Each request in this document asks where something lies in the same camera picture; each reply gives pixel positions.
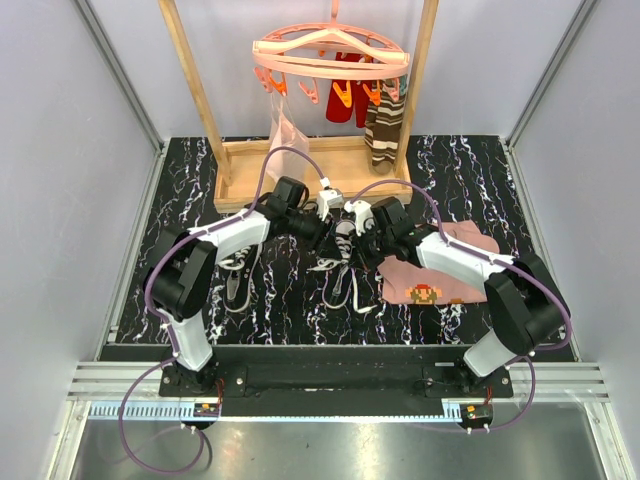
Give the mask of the black sneaker with white laces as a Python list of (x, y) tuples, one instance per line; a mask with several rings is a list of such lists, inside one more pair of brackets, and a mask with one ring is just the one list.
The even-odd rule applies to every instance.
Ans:
[(352, 220), (339, 220), (320, 247), (316, 265), (310, 271), (325, 273), (322, 302), (327, 309), (339, 310), (351, 299), (353, 310), (358, 314), (366, 314), (374, 307), (360, 306), (358, 303), (356, 272), (351, 264), (355, 231)]

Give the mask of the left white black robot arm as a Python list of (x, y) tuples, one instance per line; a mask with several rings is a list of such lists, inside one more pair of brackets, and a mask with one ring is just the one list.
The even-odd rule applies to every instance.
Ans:
[(316, 207), (303, 208), (305, 184), (280, 178), (271, 192), (256, 196), (238, 213), (209, 226), (164, 231), (148, 260), (144, 280), (147, 311), (160, 319), (169, 335), (170, 359), (181, 367), (181, 384), (196, 396), (215, 386), (216, 372), (202, 319), (214, 270), (226, 260), (280, 235), (291, 235), (316, 247), (329, 232), (331, 210), (342, 193), (321, 180)]

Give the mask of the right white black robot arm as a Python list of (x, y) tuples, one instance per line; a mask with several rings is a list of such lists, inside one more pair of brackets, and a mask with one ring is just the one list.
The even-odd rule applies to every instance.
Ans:
[(570, 325), (570, 311), (539, 256), (500, 253), (471, 221), (417, 225), (392, 197), (374, 205), (352, 200), (345, 209), (354, 217), (354, 252), (381, 274), (386, 302), (488, 306), (489, 332), (453, 374), (463, 395), (480, 394), (495, 370)]

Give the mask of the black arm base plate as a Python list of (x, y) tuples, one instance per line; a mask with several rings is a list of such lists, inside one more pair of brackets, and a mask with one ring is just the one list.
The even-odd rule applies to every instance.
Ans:
[(222, 396), (231, 419), (447, 417), (444, 403), (511, 399), (504, 368), (477, 379), (461, 346), (220, 346), (201, 373), (167, 366), (162, 397)]

